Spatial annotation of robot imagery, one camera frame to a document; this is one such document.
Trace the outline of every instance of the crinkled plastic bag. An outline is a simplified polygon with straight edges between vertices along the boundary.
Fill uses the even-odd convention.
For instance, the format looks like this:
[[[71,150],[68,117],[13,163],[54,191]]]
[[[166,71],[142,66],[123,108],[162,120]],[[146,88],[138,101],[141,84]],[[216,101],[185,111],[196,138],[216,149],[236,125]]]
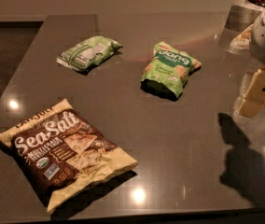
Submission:
[[[114,55],[120,48],[122,45],[113,39],[94,36],[62,52],[57,57],[57,63],[78,72],[87,72]]]
[[[12,150],[48,212],[137,165],[65,99],[0,133],[0,141]]]
[[[162,97],[178,99],[188,80],[188,74],[202,64],[185,51],[165,42],[155,45],[153,59],[142,76],[142,89]]]
[[[250,26],[245,28],[243,32],[233,38],[230,45],[235,49],[250,49],[250,39],[253,25],[254,24],[251,24]]]

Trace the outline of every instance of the white and brown chip bag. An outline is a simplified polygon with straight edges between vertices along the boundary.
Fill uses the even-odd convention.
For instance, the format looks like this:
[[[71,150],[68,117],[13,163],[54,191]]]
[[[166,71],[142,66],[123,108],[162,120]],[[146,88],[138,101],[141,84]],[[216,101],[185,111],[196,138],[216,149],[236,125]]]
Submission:
[[[0,133],[0,141],[12,150],[39,198],[48,203],[48,212],[90,185],[137,165],[65,99]]]

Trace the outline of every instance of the dark gray table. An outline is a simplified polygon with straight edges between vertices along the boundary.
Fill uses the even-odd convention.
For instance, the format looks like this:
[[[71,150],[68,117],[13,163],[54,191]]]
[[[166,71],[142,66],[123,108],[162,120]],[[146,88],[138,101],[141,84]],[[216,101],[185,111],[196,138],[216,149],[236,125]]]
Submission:
[[[256,62],[218,45],[226,18],[49,16],[0,99],[0,132],[67,98],[139,166],[136,175],[83,192],[50,215],[0,149],[0,222],[265,208],[265,109],[246,122],[233,116],[242,78]],[[86,76],[56,64],[59,52],[94,35],[124,49]],[[162,40],[202,62],[176,102],[140,89],[153,46]],[[11,99],[20,108],[9,108]],[[222,127],[220,113],[226,114]]]

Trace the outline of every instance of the green and white snack bag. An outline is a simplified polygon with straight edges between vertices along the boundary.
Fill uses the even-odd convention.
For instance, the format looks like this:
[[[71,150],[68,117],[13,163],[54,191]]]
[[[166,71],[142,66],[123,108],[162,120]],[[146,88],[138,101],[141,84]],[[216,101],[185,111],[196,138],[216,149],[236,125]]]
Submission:
[[[86,72],[104,62],[122,48],[120,43],[103,36],[94,36],[76,44],[57,57],[57,63],[78,72]]]
[[[188,81],[188,74],[201,63],[185,51],[177,50],[165,42],[154,46],[153,59],[142,76],[142,89],[159,96],[178,99]]]

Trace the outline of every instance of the brand logo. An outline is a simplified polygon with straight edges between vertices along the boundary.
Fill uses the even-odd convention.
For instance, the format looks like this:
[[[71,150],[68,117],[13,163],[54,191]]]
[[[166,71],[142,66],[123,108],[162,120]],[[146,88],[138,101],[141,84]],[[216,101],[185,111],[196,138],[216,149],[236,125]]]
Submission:
[[[49,164],[49,158],[42,158],[37,162],[36,166],[37,168],[42,169],[46,167],[48,164]]]
[[[19,155],[23,156],[29,151],[29,148],[42,146],[50,138],[56,137],[60,133],[64,133],[78,124],[79,119],[74,114],[64,111],[61,120],[45,122],[44,131],[29,137],[18,136],[14,141],[15,148],[18,150]]]
[[[169,50],[161,49],[156,56],[161,62],[171,67],[175,67],[179,64],[185,67],[190,67],[191,65],[191,59],[188,56],[177,54]]]
[[[52,108],[47,109],[47,110],[45,110],[45,111],[43,111],[43,112],[40,112],[40,113],[34,115],[32,118],[29,118],[29,119],[23,121],[22,123],[18,124],[16,127],[17,127],[17,128],[20,128],[22,125],[24,125],[25,123],[28,123],[28,122],[31,121],[31,120],[39,120],[39,119],[41,119],[43,116],[47,115],[47,113],[50,112],[51,110],[52,110]]]

